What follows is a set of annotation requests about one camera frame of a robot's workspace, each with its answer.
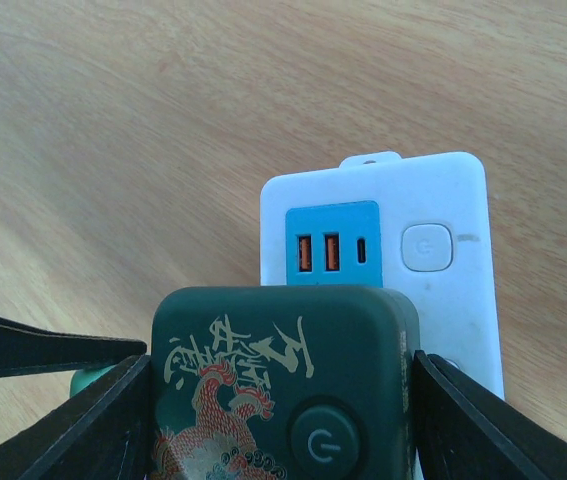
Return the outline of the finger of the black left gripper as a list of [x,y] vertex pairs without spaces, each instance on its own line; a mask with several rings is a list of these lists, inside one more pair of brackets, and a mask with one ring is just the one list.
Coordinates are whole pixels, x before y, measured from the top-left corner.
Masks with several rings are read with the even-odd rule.
[[97,369],[146,352],[141,340],[57,333],[0,317],[0,378]]

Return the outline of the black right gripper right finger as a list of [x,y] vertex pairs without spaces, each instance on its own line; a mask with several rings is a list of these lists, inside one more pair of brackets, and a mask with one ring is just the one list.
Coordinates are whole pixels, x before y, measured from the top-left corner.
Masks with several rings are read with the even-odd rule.
[[441,356],[415,352],[412,401],[426,479],[567,479],[567,442]]

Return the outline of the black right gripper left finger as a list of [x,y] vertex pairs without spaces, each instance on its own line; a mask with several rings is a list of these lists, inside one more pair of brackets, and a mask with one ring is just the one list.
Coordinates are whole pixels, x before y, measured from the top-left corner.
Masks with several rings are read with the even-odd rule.
[[132,356],[0,444],[0,479],[143,479],[150,357]]

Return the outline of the light green plug adapter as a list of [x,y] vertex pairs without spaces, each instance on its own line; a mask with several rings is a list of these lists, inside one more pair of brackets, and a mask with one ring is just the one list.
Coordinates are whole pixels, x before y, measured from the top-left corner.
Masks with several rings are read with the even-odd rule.
[[69,397],[74,397],[113,368],[114,365],[109,365],[102,368],[77,370],[70,381]]

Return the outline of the dark green cube adapter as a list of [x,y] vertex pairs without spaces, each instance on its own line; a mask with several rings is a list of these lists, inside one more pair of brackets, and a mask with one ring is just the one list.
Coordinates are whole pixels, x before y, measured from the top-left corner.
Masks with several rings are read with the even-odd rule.
[[366,286],[191,287],[152,325],[152,479],[409,479],[419,319]]

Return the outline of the white multi-socket power strip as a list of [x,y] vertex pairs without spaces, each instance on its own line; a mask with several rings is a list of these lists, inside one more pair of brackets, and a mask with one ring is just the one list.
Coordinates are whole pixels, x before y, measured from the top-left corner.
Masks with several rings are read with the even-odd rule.
[[380,152],[269,180],[260,280],[405,295],[419,346],[496,395],[503,374],[484,167],[464,152]]

